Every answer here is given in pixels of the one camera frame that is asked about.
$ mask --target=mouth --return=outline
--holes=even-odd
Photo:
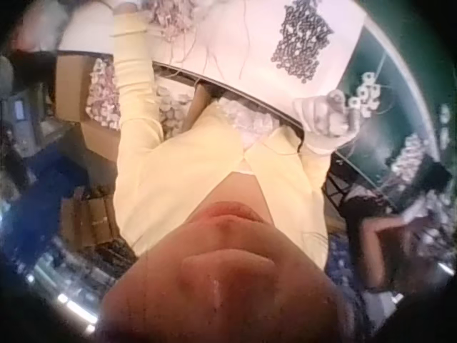
[[[246,206],[241,202],[216,202],[191,215],[186,222],[194,223],[202,219],[210,219],[227,215],[247,219],[252,222],[266,223],[251,207]]]

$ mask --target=woman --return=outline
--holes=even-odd
[[[358,112],[347,113],[340,92],[297,102],[307,131],[300,154],[286,126],[244,151],[216,104],[163,142],[136,11],[130,3],[114,10],[114,206],[139,260],[106,296],[99,331],[167,342],[338,339],[341,301],[322,272],[321,186],[331,152],[356,135]],[[328,134],[339,114],[348,117],[346,134]]]
[[[435,181],[423,183],[422,195],[400,214],[387,214],[386,201],[361,185],[349,192],[341,211],[348,226],[352,260],[368,289],[414,294],[446,281],[437,259],[451,245],[446,248],[438,242],[439,224],[427,210],[424,196],[430,187],[438,193],[446,187],[451,176],[442,169],[438,163],[431,166],[427,178],[435,176]],[[427,245],[424,240],[435,242]]]

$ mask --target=white glove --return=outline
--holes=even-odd
[[[338,89],[327,96],[296,99],[293,108],[305,131],[305,145],[316,154],[331,154],[360,129],[360,111],[349,109]]]
[[[400,214],[400,217],[405,224],[409,224],[415,218],[424,218],[427,217],[427,215],[426,198],[425,196],[420,196],[410,207]]]

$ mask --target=nose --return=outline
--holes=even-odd
[[[260,314],[274,299],[277,266],[268,258],[238,249],[208,252],[182,261],[181,276],[199,307],[214,314]]]

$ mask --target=hand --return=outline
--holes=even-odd
[[[345,105],[342,91],[296,99],[295,112],[305,131],[305,145],[317,154],[331,154],[352,140],[360,129],[360,111]]]

